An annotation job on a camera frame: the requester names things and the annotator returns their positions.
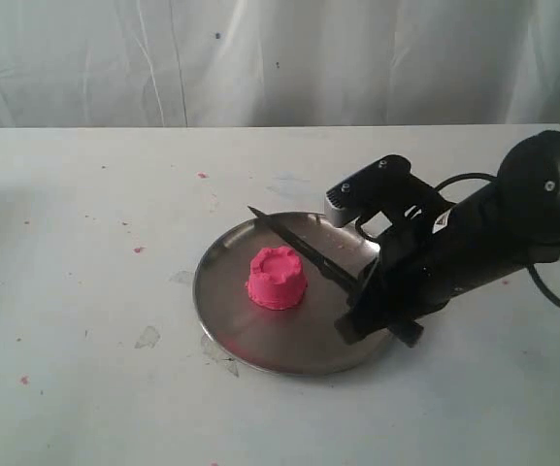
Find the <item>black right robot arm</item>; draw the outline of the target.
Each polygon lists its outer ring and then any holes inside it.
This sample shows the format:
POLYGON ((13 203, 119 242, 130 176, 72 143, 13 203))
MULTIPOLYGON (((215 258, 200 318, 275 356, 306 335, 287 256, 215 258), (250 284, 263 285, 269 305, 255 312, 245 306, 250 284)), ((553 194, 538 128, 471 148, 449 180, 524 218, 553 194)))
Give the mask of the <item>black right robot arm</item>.
POLYGON ((386 329, 408 346, 418 320, 451 299, 508 274, 560 257, 560 132, 527 138, 497 174, 453 203, 412 174, 409 161, 387 155, 327 193, 338 225, 375 214, 389 227, 379 255, 361 272, 349 310, 336 322, 348 344, 386 329))

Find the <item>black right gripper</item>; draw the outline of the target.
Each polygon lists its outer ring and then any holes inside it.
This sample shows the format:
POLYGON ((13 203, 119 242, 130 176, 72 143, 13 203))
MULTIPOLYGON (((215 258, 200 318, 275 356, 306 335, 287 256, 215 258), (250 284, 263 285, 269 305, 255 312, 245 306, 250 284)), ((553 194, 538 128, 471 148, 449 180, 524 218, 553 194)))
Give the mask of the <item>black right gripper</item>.
POLYGON ((379 260, 360 272, 348 311, 334 322, 347 345, 387 328, 414 348, 423 334, 416 319, 524 268, 532 241, 512 231, 497 189, 485 186, 432 218, 392 225, 379 246, 379 260))

